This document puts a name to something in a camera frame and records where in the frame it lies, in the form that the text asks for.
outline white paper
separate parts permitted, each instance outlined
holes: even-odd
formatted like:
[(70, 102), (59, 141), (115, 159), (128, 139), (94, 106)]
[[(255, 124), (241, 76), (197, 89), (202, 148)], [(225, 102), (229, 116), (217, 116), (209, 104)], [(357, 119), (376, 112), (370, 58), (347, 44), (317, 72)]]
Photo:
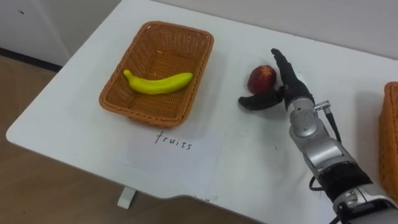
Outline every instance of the white paper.
[(192, 128), (134, 134), (120, 161), (171, 183), (205, 194), (213, 181), (223, 133)]

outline banana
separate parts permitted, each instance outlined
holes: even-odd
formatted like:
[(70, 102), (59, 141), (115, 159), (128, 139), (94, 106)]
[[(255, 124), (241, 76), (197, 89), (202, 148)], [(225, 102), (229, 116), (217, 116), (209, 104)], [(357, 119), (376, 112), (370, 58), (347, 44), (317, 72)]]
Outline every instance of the banana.
[(193, 74), (189, 72), (180, 73), (161, 80), (139, 78), (133, 75), (129, 70), (123, 71), (123, 74), (129, 81), (129, 85), (133, 90), (148, 95), (171, 93), (180, 90), (187, 86), (193, 78)]

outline floor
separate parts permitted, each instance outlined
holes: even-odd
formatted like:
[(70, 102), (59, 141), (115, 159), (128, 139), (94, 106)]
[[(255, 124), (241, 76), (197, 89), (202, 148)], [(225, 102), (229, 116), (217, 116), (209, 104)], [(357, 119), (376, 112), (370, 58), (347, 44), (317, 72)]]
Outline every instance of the floor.
[(136, 194), (121, 185), (7, 142), (6, 131), (55, 73), (0, 56), (0, 223), (256, 223), (191, 198)]

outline brown wicker basket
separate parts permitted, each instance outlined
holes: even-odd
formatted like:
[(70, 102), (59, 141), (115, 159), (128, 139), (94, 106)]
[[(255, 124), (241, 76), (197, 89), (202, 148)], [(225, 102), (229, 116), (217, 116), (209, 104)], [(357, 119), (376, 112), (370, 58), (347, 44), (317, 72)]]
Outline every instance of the brown wicker basket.
[[(159, 21), (144, 24), (101, 92), (100, 105), (159, 128), (181, 124), (192, 108), (213, 42), (210, 33), (191, 27)], [(183, 72), (194, 77), (182, 90), (153, 96), (132, 90), (125, 69), (149, 80)]]
[(398, 82), (384, 88), (379, 118), (379, 175), (384, 189), (398, 201)]

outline wall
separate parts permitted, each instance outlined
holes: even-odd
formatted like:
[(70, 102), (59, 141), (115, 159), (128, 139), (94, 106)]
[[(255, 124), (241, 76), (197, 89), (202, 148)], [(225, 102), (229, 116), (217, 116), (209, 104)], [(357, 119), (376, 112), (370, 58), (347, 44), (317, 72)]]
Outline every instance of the wall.
[(397, 0), (157, 1), (398, 59)]
[(39, 0), (73, 55), (121, 0)]
[(57, 65), (70, 54), (31, 0), (0, 1), (0, 47)]

